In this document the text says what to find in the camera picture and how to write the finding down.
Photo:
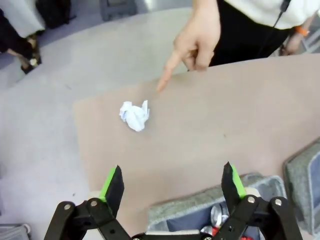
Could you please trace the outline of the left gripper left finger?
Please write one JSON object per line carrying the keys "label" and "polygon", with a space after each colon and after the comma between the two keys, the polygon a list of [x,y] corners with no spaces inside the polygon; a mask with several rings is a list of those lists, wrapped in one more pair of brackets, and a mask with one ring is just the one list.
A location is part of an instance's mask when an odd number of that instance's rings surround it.
{"label": "left gripper left finger", "polygon": [[83,201],[60,202],[52,216],[44,240],[83,240],[88,230],[97,229],[103,240],[132,240],[116,219],[125,190],[122,170],[114,167],[101,196]]}

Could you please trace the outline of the person in white sweater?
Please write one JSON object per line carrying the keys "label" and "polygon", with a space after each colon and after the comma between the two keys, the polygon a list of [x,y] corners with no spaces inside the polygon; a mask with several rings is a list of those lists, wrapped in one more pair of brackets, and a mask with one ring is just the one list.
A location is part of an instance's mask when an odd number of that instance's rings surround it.
{"label": "person in white sweater", "polygon": [[284,54],[288,39],[316,11],[320,0],[217,0],[220,38],[210,66]]}

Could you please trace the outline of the crushed black soda can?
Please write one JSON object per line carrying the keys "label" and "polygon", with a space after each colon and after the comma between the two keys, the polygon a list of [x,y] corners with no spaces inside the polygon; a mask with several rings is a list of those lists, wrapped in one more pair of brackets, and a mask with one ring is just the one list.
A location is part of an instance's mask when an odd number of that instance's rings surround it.
{"label": "crushed black soda can", "polygon": [[220,227],[228,217],[229,211],[225,202],[216,203],[212,206],[210,211],[210,220],[214,227]]}

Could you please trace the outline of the person's left forearm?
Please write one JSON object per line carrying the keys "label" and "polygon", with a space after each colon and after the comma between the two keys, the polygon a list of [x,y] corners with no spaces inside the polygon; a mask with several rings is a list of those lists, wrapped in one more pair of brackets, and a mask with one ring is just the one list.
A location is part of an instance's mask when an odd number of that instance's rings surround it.
{"label": "person's left forearm", "polygon": [[309,17],[301,26],[304,26],[305,28],[308,28],[310,30],[310,27],[312,25],[313,20],[318,16],[319,11],[317,10],[311,17]]}

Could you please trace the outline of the crushed red soda can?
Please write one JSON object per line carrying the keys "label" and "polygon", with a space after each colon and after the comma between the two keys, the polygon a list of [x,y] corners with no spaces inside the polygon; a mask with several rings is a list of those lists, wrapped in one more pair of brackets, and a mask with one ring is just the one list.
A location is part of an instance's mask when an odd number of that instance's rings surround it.
{"label": "crushed red soda can", "polygon": [[219,232],[219,230],[221,229],[222,225],[223,224],[220,224],[220,225],[206,225],[200,230],[200,232],[201,233],[205,233],[205,234],[209,234],[209,235],[214,237]]}

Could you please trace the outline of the person's right forearm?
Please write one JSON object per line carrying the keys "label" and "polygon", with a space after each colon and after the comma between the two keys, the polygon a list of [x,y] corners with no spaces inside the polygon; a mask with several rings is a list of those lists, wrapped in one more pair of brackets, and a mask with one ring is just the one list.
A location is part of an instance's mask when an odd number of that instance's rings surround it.
{"label": "person's right forearm", "polygon": [[192,0],[192,17],[202,23],[220,24],[217,0]]}

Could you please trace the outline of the person's left hand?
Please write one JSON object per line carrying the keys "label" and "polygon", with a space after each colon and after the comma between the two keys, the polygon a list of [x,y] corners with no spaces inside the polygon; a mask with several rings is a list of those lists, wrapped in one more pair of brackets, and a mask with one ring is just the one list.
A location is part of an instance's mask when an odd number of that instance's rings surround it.
{"label": "person's left hand", "polygon": [[304,38],[304,36],[300,33],[293,34],[288,39],[283,53],[287,56],[294,55],[298,51],[303,38]]}

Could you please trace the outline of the orange wrist watch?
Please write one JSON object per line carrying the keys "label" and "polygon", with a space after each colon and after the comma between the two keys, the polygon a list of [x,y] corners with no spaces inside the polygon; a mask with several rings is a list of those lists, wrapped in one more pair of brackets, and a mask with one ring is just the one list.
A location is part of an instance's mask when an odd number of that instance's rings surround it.
{"label": "orange wrist watch", "polygon": [[302,25],[296,26],[296,27],[295,27],[295,31],[296,31],[298,34],[300,34],[300,35],[302,35],[302,36],[304,36],[304,37],[306,37],[306,36],[309,34],[309,32],[310,32],[308,28],[305,28],[305,27],[302,26]]}

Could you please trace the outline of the grey fabric basket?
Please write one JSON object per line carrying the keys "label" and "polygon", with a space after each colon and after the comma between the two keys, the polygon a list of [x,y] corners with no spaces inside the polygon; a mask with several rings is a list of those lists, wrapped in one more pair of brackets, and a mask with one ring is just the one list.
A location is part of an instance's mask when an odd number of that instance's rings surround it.
{"label": "grey fabric basket", "polygon": [[[273,197],[286,197],[284,181],[277,175],[263,176],[249,173],[240,177],[243,185],[255,188],[260,196],[269,201]],[[228,208],[219,185],[166,203],[152,206],[148,211],[147,231],[176,232],[182,230],[201,230],[212,224],[212,208],[220,207],[223,215]]]}
{"label": "grey fabric basket", "polygon": [[287,159],[282,170],[300,227],[320,240],[320,137]]}

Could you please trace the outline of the person's right hand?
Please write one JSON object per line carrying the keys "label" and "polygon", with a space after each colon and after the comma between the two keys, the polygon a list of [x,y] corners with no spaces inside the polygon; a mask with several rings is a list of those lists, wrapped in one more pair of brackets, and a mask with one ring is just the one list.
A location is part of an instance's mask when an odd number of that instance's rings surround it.
{"label": "person's right hand", "polygon": [[165,89],[175,68],[184,63],[189,71],[204,71],[214,56],[215,47],[221,36],[219,20],[205,25],[201,19],[192,19],[173,42],[173,50],[168,58],[162,76],[159,79],[157,90]]}

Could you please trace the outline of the white paper ball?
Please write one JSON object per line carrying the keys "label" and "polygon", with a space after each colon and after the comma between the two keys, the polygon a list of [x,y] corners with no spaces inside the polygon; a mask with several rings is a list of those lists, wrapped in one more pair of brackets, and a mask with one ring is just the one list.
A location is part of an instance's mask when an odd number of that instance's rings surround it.
{"label": "white paper ball", "polygon": [[133,105],[131,101],[125,101],[119,110],[119,116],[130,129],[136,132],[142,131],[150,117],[148,100],[145,100],[141,106]]}

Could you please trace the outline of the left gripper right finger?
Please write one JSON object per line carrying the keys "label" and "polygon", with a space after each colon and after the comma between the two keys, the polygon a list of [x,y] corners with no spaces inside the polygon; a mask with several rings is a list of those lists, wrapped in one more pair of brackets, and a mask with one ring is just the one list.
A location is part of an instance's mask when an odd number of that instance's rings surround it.
{"label": "left gripper right finger", "polygon": [[265,240],[303,240],[294,210],[283,196],[266,201],[248,194],[235,167],[223,167],[221,189],[229,217],[212,240],[242,240],[248,227],[256,227]]}

